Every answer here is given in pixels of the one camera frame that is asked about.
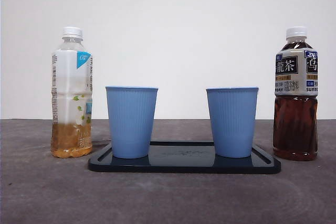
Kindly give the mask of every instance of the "white bottle cap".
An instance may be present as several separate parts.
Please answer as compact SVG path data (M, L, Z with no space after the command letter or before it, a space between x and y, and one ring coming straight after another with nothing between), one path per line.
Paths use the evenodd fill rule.
M288 28L286 31L286 39L290 37L307 37L307 28L304 26L295 26Z
M63 28L63 38L73 37L83 40L82 29L78 27L66 26Z

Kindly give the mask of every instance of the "yellow liquid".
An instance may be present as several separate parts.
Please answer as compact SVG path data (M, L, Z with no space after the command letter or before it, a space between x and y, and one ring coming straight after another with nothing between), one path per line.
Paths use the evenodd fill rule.
M51 153L55 157L80 157L92 151L91 123L52 125Z

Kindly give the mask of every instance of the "blue plastic cup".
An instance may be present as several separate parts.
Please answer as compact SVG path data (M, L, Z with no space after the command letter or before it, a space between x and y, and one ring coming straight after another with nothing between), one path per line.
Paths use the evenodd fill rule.
M157 88L107 86L107 104L113 156L148 155Z
M217 155L251 155L258 90L258 87L206 90Z

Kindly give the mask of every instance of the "amber liquid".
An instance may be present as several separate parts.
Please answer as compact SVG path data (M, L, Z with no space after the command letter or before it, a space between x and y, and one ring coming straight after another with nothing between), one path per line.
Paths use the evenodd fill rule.
M91 123L52 125L51 153L55 157L80 157L92 151Z
M310 161L317 156L316 96L275 98L273 150L278 157Z

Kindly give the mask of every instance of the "table surface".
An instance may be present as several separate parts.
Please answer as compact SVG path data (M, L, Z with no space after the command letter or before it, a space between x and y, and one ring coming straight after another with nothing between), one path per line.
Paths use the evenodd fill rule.
M318 122L318 158L279 158L274 175L97 173L92 155L50 154L51 121L1 120L1 223L336 223L336 120ZM109 143L92 121L93 152ZM209 120L155 120L152 140L211 141ZM272 120L254 142L272 153Z

